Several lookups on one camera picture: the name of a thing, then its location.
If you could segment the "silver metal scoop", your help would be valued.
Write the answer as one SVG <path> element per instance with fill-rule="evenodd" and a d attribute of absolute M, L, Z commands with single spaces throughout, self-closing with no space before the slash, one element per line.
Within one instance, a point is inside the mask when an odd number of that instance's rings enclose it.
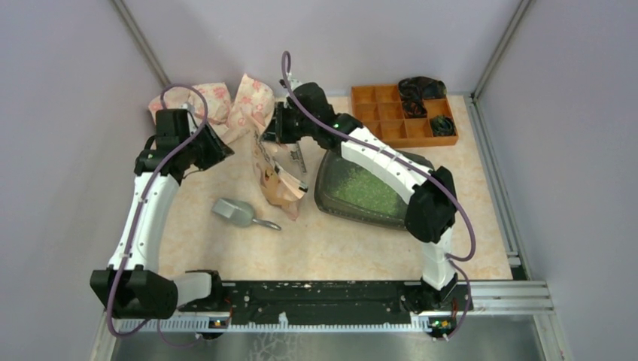
<path fill-rule="evenodd" d="M 242 228 L 258 225 L 276 231 L 282 230 L 276 223 L 259 219 L 256 209 L 251 204 L 237 199 L 219 198 L 214 203 L 212 212 L 231 224 Z"/>

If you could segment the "floral pink cloth bag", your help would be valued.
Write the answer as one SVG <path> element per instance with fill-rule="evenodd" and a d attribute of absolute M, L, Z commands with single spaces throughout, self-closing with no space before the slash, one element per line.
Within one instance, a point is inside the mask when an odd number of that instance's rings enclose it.
<path fill-rule="evenodd" d="M 194 132 L 205 118 L 205 106 L 211 128 L 234 148 L 244 135 L 254 129 L 265 129 L 266 119 L 274 112 L 275 97 L 269 86 L 244 74 L 234 96 L 225 83 L 201 83 L 192 89 L 175 87 L 163 98 L 152 99 L 148 110 L 155 118 L 156 112 L 163 108 L 187 108 L 194 116 L 189 122 L 190 131 Z"/>

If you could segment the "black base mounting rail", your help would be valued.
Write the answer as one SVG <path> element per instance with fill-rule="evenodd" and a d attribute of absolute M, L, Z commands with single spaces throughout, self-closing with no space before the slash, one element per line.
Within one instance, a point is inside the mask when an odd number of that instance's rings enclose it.
<path fill-rule="evenodd" d="M 464 282 L 439 292 L 420 281 L 227 281 L 180 309 L 227 313 L 234 326 L 395 326 L 473 308 Z"/>

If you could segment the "green cat litter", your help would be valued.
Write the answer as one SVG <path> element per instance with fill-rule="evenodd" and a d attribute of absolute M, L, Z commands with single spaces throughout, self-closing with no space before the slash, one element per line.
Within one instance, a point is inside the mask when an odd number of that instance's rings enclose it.
<path fill-rule="evenodd" d="M 329 194 L 342 202 L 384 216 L 399 216 L 406 204 L 382 180 L 363 168 L 351 168 L 330 187 Z"/>

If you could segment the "orange divided organizer tray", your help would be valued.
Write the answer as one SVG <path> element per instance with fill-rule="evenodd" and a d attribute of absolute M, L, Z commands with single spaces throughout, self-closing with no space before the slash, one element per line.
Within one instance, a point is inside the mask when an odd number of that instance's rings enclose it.
<path fill-rule="evenodd" d="M 394 148 L 444 147 L 457 143 L 458 127 L 446 98 L 423 99 L 422 106 L 406 105 L 395 84 L 354 86 L 354 117 Z"/>

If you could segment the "dark grey litter box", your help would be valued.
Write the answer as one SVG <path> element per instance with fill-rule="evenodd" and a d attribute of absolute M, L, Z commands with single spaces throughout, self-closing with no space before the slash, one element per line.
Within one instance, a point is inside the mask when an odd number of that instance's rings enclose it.
<path fill-rule="evenodd" d="M 327 151 L 319 165 L 314 201 L 327 214 L 404 231 L 407 204 L 365 168 Z"/>

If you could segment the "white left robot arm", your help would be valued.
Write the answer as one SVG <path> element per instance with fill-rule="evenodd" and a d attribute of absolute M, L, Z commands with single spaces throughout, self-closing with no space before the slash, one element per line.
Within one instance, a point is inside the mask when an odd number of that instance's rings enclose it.
<path fill-rule="evenodd" d="M 191 271 L 174 280 L 159 275 L 159 252 L 170 207 L 186 171 L 207 170 L 233 155 L 214 130 L 196 124 L 187 107 L 156 113 L 156 134 L 135 161 L 134 196 L 108 266 L 90 287 L 113 319 L 168 319 L 197 301 L 220 309 L 226 292 L 217 272 Z"/>

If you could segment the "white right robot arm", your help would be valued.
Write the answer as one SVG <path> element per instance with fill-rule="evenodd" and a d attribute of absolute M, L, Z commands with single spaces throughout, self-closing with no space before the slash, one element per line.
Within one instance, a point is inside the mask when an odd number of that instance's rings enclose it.
<path fill-rule="evenodd" d="M 287 98 L 276 105 L 263 139 L 294 144 L 312 138 L 324 150 L 370 172 L 407 205 L 404 226 L 422 243 L 421 286 L 405 297 L 413 312 L 442 310 L 451 303 L 457 272 L 448 263 L 457 209 L 454 179 L 440 167 L 422 165 L 385 144 L 361 121 L 337 113 L 314 82 L 279 81 Z"/>

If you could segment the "pink cat litter bag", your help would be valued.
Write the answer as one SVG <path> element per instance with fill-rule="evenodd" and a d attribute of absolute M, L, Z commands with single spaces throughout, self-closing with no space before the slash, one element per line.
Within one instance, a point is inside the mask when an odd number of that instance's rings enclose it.
<path fill-rule="evenodd" d="M 251 131 L 252 166 L 261 193 L 271 206 L 280 208 L 290 220 L 296 220 L 308 184 L 293 158 L 294 146 L 265 141 L 262 134 L 259 128 Z"/>

